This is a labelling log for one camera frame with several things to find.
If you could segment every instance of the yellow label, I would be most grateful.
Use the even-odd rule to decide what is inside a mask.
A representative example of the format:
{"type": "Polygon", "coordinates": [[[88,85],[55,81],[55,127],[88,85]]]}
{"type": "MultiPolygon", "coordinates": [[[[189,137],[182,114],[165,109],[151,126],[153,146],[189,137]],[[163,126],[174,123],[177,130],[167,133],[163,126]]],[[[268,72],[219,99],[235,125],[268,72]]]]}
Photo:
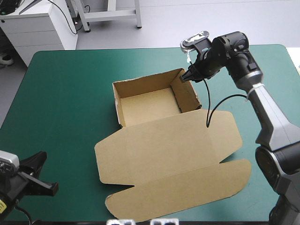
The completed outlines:
{"type": "Polygon", "coordinates": [[[6,204],[0,200],[0,214],[4,212],[4,210],[6,209],[6,204]]]}

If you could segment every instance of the robotic arm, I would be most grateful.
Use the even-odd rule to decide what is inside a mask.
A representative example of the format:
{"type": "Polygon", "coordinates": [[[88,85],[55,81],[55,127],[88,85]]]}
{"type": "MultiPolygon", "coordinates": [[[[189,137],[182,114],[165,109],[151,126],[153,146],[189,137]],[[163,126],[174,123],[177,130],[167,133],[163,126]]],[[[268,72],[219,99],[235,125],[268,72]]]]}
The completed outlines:
{"type": "Polygon", "coordinates": [[[39,153],[19,161],[18,156],[0,151],[0,223],[25,195],[54,196],[58,183],[38,180],[47,153],[39,153]]]}
{"type": "Polygon", "coordinates": [[[238,89],[247,93],[261,124],[256,161],[279,200],[270,213],[271,225],[300,224],[300,128],[291,124],[265,89],[263,73],[249,51],[245,34],[234,32],[211,42],[202,31],[181,42],[184,53],[196,50],[195,63],[182,81],[210,79],[226,67],[238,89]]]}

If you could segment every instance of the white cable tie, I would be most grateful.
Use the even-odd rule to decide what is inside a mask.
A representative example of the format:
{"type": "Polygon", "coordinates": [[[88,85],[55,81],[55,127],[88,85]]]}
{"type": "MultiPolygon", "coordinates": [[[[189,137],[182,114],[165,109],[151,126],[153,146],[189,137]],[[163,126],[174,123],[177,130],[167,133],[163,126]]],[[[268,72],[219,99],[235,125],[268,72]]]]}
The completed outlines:
{"type": "Polygon", "coordinates": [[[248,101],[248,100],[249,100],[249,96],[250,96],[250,94],[251,94],[252,91],[254,91],[256,88],[259,88],[259,87],[262,87],[262,86],[264,86],[263,83],[257,83],[257,84],[254,84],[254,85],[253,85],[253,88],[251,88],[250,91],[248,91],[248,93],[247,93],[247,98],[246,98],[245,101],[248,101]]]}
{"type": "Polygon", "coordinates": [[[192,49],[189,49],[188,51],[187,51],[187,63],[190,63],[190,62],[192,62],[191,61],[191,57],[189,56],[189,53],[192,51],[192,49]]]}

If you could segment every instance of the box lid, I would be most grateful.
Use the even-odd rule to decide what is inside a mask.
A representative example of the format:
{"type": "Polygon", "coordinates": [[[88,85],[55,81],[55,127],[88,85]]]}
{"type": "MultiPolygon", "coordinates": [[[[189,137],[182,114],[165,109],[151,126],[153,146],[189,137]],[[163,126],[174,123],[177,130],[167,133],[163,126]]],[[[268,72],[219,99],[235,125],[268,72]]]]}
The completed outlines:
{"type": "Polygon", "coordinates": [[[245,187],[248,160],[220,163],[242,146],[230,112],[206,110],[124,127],[95,146],[100,180],[134,185],[105,204],[137,222],[230,197],[245,187]]]}

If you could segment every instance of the cardboard flap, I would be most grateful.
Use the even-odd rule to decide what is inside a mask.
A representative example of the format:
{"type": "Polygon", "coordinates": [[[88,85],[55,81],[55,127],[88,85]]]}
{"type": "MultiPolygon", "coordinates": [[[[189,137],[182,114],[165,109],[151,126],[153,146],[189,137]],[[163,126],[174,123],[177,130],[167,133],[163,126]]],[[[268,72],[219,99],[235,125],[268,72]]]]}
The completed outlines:
{"type": "Polygon", "coordinates": [[[182,70],[177,77],[172,81],[171,87],[175,94],[177,104],[182,113],[186,113],[195,109],[201,108],[199,98],[192,86],[191,82],[182,82],[180,76],[185,73],[182,70]]]}
{"type": "Polygon", "coordinates": [[[131,80],[116,81],[113,83],[121,98],[127,98],[135,95],[141,95],[156,90],[162,90],[170,87],[170,83],[180,71],[184,69],[175,69],[172,71],[143,76],[131,80]]]}
{"type": "Polygon", "coordinates": [[[230,112],[195,110],[122,128],[95,146],[100,180],[138,185],[218,164],[242,145],[230,112]]]}
{"type": "Polygon", "coordinates": [[[230,197],[245,187],[250,173],[245,159],[217,164],[129,188],[105,204],[116,218],[142,222],[230,197]]]}

